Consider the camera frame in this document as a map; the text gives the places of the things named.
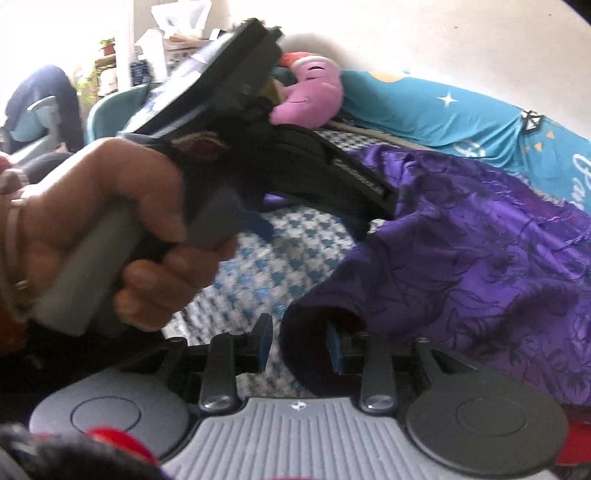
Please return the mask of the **person's left hand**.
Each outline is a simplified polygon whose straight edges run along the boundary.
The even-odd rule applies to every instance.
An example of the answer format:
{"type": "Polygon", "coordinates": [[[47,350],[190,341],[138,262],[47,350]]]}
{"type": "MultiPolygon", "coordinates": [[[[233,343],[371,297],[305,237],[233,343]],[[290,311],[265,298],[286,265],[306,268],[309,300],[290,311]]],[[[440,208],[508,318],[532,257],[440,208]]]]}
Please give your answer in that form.
{"type": "Polygon", "coordinates": [[[105,207],[132,200],[144,227],[173,243],[159,263],[137,260],[123,272],[114,297],[117,316],[143,331],[163,328],[174,313],[211,285],[238,240],[214,251],[186,244],[181,222],[182,178],[164,155],[119,139],[101,139],[73,154],[33,190],[20,221],[24,265],[33,297],[41,296],[105,207]]]}

